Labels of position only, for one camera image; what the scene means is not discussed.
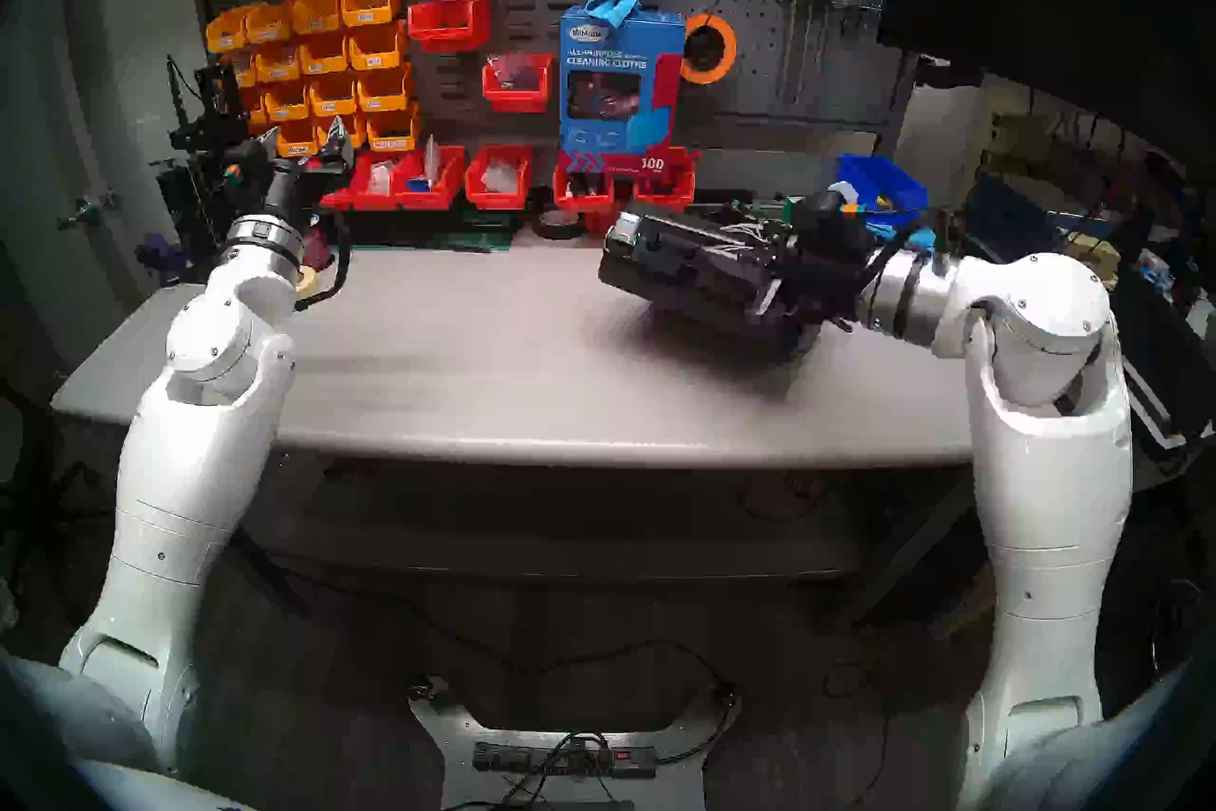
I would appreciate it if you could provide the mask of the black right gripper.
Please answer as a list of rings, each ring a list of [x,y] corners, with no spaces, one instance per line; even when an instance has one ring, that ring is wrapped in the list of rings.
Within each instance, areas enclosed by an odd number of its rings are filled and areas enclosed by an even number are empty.
[[[779,297],[800,323],[855,319],[877,242],[865,214],[849,207],[835,190],[786,201],[792,242],[779,259]]]

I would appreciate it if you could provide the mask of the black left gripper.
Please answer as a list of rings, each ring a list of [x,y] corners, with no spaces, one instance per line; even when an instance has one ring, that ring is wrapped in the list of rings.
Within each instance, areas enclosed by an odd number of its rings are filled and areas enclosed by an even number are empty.
[[[254,137],[249,157],[249,213],[272,216],[292,229],[309,229],[315,207],[323,196],[323,169],[351,171],[355,146],[342,118],[333,118],[323,143],[321,164],[315,159],[278,158],[280,130]]]

